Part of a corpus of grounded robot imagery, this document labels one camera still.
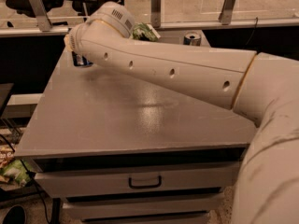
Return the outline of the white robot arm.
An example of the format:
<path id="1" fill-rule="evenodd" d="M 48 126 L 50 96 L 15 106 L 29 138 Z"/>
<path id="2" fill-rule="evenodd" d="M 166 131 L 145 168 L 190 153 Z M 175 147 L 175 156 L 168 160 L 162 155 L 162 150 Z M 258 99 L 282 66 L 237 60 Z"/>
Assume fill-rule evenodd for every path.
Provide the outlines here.
<path id="1" fill-rule="evenodd" d="M 231 224 L 299 224 L 299 62 L 133 40 L 134 22 L 125 7 L 106 2 L 64 42 L 92 63 L 253 121 L 258 131 L 239 171 Z"/>

